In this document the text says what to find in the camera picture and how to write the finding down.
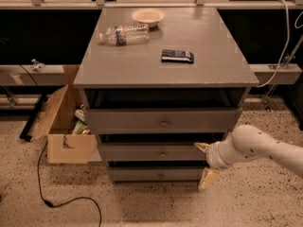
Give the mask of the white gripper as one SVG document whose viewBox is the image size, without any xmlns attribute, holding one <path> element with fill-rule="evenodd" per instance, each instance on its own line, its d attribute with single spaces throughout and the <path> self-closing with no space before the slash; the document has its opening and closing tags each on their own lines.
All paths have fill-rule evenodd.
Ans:
<svg viewBox="0 0 303 227">
<path fill-rule="evenodd" d="M 231 138 L 226 138 L 224 141 L 217 141 L 211 145 L 196 142 L 194 146 L 200 151 L 206 152 L 208 164 L 212 168 L 215 168 L 206 167 L 204 169 L 198 185 L 200 191 L 208 189 L 218 180 L 220 171 L 216 169 L 229 168 L 241 159 L 241 153 L 235 148 Z"/>
</svg>

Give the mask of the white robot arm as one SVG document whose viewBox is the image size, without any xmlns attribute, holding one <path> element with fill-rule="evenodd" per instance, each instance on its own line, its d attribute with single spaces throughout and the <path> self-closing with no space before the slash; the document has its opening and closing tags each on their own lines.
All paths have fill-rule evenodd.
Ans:
<svg viewBox="0 0 303 227">
<path fill-rule="evenodd" d="M 223 169 L 260 157 L 303 177 L 303 148 L 279 141 L 252 125 L 236 127 L 223 141 L 212 144 L 196 142 L 194 146 L 205 154 L 208 163 L 198 185 L 200 191 L 209 188 Z"/>
</svg>

